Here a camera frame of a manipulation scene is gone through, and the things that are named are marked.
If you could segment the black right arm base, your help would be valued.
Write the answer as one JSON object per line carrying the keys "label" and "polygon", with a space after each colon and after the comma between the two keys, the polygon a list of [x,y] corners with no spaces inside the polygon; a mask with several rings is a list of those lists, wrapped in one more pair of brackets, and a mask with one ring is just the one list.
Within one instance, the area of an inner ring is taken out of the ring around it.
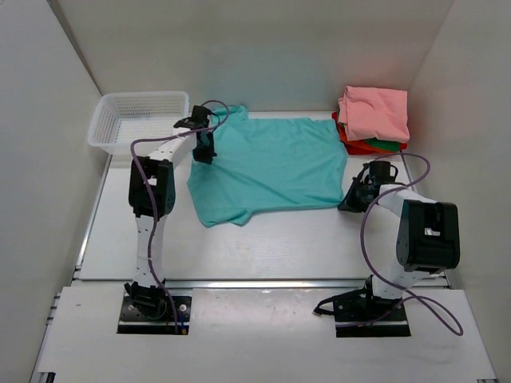
{"label": "black right arm base", "polygon": [[372,289],[372,277],[360,289],[325,298],[312,313],[316,316],[332,316],[337,338],[411,336],[402,300],[377,297]]}

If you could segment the teal t shirt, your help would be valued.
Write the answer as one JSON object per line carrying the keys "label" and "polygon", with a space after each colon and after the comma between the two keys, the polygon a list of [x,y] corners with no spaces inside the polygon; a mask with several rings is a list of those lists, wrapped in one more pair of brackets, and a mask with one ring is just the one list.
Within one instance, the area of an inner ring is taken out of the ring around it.
{"label": "teal t shirt", "polygon": [[347,151],[333,119],[251,118],[239,105],[215,111],[212,164],[192,162],[188,190],[205,227],[245,225],[253,215],[336,207]]}

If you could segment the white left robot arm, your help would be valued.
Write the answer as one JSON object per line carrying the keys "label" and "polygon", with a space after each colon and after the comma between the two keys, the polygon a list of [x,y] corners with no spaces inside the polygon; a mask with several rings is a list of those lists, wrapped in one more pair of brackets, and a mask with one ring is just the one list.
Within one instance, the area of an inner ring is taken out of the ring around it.
{"label": "white left robot arm", "polygon": [[150,321],[158,321],[176,311],[165,287],[162,269],[163,234],[168,216],[176,202],[175,168],[191,153],[203,164],[216,157],[213,128],[214,112],[196,105],[192,114],[177,121],[172,135],[160,139],[161,145],[146,156],[136,154],[139,144],[154,139],[135,140],[129,180],[129,205],[137,225],[137,263],[133,280],[125,285],[130,305]]}

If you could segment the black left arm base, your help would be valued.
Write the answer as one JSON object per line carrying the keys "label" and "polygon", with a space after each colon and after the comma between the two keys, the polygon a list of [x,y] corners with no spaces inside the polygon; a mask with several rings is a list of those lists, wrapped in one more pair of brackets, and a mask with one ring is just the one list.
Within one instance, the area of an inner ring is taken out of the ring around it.
{"label": "black left arm base", "polygon": [[189,334],[191,295],[177,295],[170,300],[159,287],[147,288],[129,282],[124,289],[117,323],[119,334]]}

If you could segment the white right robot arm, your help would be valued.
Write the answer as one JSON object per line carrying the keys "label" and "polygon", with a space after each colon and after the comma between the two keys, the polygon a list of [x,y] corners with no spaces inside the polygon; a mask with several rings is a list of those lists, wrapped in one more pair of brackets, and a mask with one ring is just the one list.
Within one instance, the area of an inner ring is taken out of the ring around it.
{"label": "white right robot arm", "polygon": [[365,163],[338,205],[339,211],[363,214],[361,235],[371,207],[383,207],[399,218],[395,258],[381,271],[372,269],[358,299],[359,313],[371,320],[416,282],[455,269],[461,258],[457,206],[419,195],[397,183],[397,174],[389,161]]}

